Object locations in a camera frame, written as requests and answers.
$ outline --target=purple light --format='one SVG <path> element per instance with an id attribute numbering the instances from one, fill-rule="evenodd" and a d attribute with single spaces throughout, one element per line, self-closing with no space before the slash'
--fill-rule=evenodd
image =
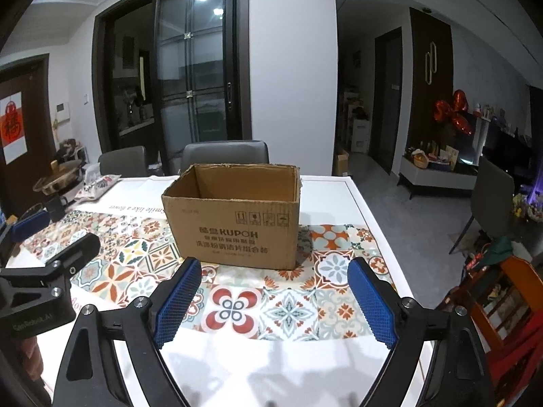
<path id="1" fill-rule="evenodd" d="M 539 161 L 538 175 L 536 177 L 536 182 L 532 188 L 530 194 L 528 195 L 528 203 L 533 204 L 536 200 L 536 193 L 543 191 L 543 158 Z"/>

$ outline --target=cardboard box on floor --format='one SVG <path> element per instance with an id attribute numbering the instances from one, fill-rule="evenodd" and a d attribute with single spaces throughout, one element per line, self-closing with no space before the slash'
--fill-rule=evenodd
<path id="1" fill-rule="evenodd" d="M 334 176 L 349 175 L 349 153 L 339 150 L 334 157 Z"/>
<path id="2" fill-rule="evenodd" d="M 181 256 L 250 268 L 296 265 L 297 167 L 191 166 L 162 195 Z"/>

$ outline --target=tv stand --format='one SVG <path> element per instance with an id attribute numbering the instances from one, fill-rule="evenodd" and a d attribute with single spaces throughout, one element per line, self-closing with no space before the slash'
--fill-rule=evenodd
<path id="1" fill-rule="evenodd" d="M 470 197 L 476 179 L 475 168 L 462 170 L 462 173 L 422 169 L 403 157 L 398 185 L 405 185 L 409 189 L 409 200 L 415 195 Z"/>

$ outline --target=gray chair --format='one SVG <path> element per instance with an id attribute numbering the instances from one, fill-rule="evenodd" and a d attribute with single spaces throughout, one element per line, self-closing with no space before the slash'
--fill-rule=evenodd
<path id="1" fill-rule="evenodd" d="M 192 164 L 269 164 L 268 146 L 261 140 L 221 140 L 188 144 L 180 173 Z"/>
<path id="2" fill-rule="evenodd" d="M 98 158 L 100 173 L 120 174 L 121 177 L 147 177 L 145 147 L 129 147 L 104 153 Z"/>
<path id="3" fill-rule="evenodd" d="M 505 235 L 514 191 L 515 183 L 512 177 L 482 157 L 479 162 L 475 187 L 471 194 L 470 220 L 460 233 L 457 241 L 454 242 L 449 254 L 452 254 L 460 240 L 465 236 L 473 219 L 477 220 L 488 237 L 496 239 Z"/>

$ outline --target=chair backrest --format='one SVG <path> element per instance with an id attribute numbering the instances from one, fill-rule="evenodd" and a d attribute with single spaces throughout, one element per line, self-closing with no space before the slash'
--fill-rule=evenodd
<path id="1" fill-rule="evenodd" d="M 145 147 L 129 147 L 104 153 L 98 158 L 100 173 L 120 174 L 122 177 L 147 177 Z"/>
<path id="2" fill-rule="evenodd" d="M 268 146 L 261 140 L 224 140 L 188 144 L 180 173 L 192 164 L 268 164 Z"/>
<path id="3" fill-rule="evenodd" d="M 471 194 L 471 213 L 489 237 L 506 234 L 514 191 L 515 183 L 510 175 L 486 158 L 480 158 Z"/>
<path id="4" fill-rule="evenodd" d="M 509 335 L 529 314 L 543 309 L 543 282 L 530 263 L 511 256 L 500 263 L 500 269 L 499 273 L 492 271 L 492 280 L 488 280 L 489 270 L 475 273 L 450 295 L 454 304 L 470 308 L 473 322 L 492 350 L 503 347 L 502 329 Z M 509 278 L 512 286 L 500 299 L 493 301 L 492 308 L 486 311 L 479 301 L 487 298 L 494 285 L 504 276 Z M 484 283 L 485 288 L 482 295 L 474 292 L 476 288 L 481 289 L 481 283 Z"/>

